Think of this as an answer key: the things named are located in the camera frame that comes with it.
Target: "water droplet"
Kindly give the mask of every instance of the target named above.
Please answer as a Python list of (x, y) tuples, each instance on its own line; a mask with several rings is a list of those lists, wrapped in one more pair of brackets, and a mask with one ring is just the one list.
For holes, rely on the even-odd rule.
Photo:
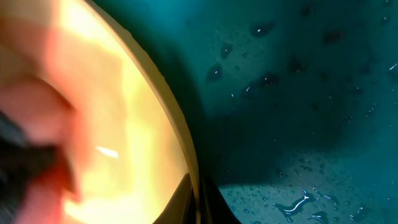
[(344, 117), (344, 120), (351, 123), (354, 120), (354, 118), (352, 116), (346, 116)]
[(393, 0), (383, 0), (383, 6), (384, 7), (392, 6), (392, 1)]
[(206, 82), (216, 82), (223, 77), (223, 68), (220, 63), (216, 63), (207, 71)]
[(290, 73), (302, 73), (305, 70), (304, 64), (296, 56), (290, 59), (287, 68)]
[(369, 209), (366, 207), (361, 206), (358, 211), (352, 215), (349, 216), (349, 218), (354, 221), (354, 222), (360, 222), (366, 218), (368, 213), (370, 212)]
[(303, 166), (303, 165), (300, 165), (300, 167), (303, 168), (303, 170), (312, 172), (312, 168), (311, 167), (307, 167), (307, 166)]
[(397, 65), (398, 65), (398, 63), (395, 63), (393, 66), (391, 66), (391, 67), (389, 68), (389, 70), (390, 70), (390, 71), (393, 70), (394, 68), (396, 68)]
[(280, 168), (276, 168), (276, 173), (279, 177), (283, 177), (282, 171)]
[(334, 195), (324, 195), (322, 194), (317, 188), (314, 188), (314, 190), (317, 192), (317, 194), (319, 196), (321, 196), (322, 198), (327, 199), (330, 202), (333, 202), (335, 205), (339, 205), (339, 200), (334, 196)]
[(384, 27), (388, 24), (390, 24), (391, 18), (389, 16), (385, 16), (380, 20), (380, 26)]
[(373, 117), (374, 116), (374, 108), (371, 108), (370, 110), (367, 110), (366, 117)]
[(255, 38), (261, 38), (266, 36), (269, 32), (271, 32), (275, 27), (275, 22), (263, 22), (253, 24), (250, 28), (250, 34)]
[(279, 84), (279, 77), (276, 73), (273, 72), (266, 72), (257, 80), (254, 81), (254, 86), (256, 88), (264, 88), (265, 86), (269, 85), (277, 85)]
[(352, 93), (355, 94), (355, 95), (362, 95), (363, 92), (364, 92), (363, 89), (360, 88), (360, 87), (356, 87), (356, 88), (354, 88), (353, 91), (352, 91)]
[(226, 59), (228, 55), (231, 53), (232, 49), (233, 49), (232, 44), (224, 44), (220, 50), (221, 58)]
[(320, 211), (310, 215), (307, 220), (315, 219), (320, 221), (321, 223), (328, 223), (328, 215), (324, 211)]
[(312, 194), (309, 194), (306, 190), (303, 190), (303, 197), (297, 199), (291, 206), (285, 206), (278, 203), (274, 203), (275, 206), (286, 218), (288, 222), (292, 222), (291, 216), (294, 216), (303, 210), (303, 206), (306, 203), (314, 202), (315, 198)]

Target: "blurry finger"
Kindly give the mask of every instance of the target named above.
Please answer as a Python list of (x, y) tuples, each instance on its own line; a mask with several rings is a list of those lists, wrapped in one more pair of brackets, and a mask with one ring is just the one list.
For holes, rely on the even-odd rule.
[[(50, 86), (26, 79), (0, 88), (0, 111), (17, 123), (35, 145), (62, 145), (70, 107)], [(54, 167), (27, 186), (16, 223), (58, 223), (61, 193), (68, 184), (67, 164), (61, 153)]]
[(54, 35), (54, 30), (38, 24), (22, 19), (0, 18), (0, 44), (16, 51), (34, 67), (44, 64), (47, 40)]
[(38, 146), (62, 142), (69, 124), (67, 102), (49, 85), (32, 78), (0, 88), (0, 111)]

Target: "finger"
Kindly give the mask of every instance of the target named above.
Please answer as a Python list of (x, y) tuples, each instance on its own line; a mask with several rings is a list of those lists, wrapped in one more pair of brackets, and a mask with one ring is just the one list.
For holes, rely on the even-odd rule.
[(0, 88), (0, 111), (39, 146), (63, 141), (70, 107), (49, 85), (29, 78)]
[(16, 51), (34, 67), (45, 63), (48, 40), (54, 35), (54, 30), (35, 23), (0, 18), (0, 44)]
[[(25, 79), (0, 88), (0, 110), (21, 127), (33, 144), (62, 145), (70, 107), (46, 83)], [(55, 162), (52, 169), (28, 184), (16, 223), (59, 222), (61, 193), (69, 175), (61, 153)]]

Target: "wet surface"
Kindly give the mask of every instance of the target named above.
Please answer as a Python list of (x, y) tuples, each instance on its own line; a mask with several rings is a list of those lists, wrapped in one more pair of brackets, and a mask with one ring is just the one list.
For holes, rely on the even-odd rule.
[(312, 194), (309, 194), (306, 190), (303, 191), (303, 197), (297, 199), (291, 206), (285, 206), (278, 203), (273, 204), (286, 218), (288, 222), (293, 222), (292, 216), (298, 214), (303, 211), (303, 206), (306, 203), (314, 202), (315, 198)]
[(96, 2), (164, 75), (242, 223), (287, 223), (273, 204), (302, 189), (293, 223), (398, 223), (396, 1)]

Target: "skin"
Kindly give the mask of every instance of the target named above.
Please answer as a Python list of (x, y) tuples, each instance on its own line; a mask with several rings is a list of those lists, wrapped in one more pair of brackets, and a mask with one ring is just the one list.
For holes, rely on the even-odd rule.
[[(45, 77), (18, 73), (8, 74), (13, 78), (5, 79), (5, 74), (0, 73), (0, 110), (24, 130), (32, 144), (58, 146), (54, 167), (29, 183), (26, 198), (17, 214), (18, 224), (59, 223), (63, 211), (61, 195), (70, 186), (62, 150), (64, 145), (70, 143), (68, 133), (76, 124), (72, 122), (75, 113), (71, 105), (74, 101), (71, 98), (66, 102), (42, 81), (59, 82), (62, 79), (52, 71), (51, 66), (47, 66), (50, 62), (43, 56), (42, 49), (51, 43), (54, 35), (55, 31), (33, 24), (0, 20), (0, 45), (17, 52), (32, 67), (44, 65), (48, 70)], [(60, 87), (70, 89), (67, 83), (60, 84)]]

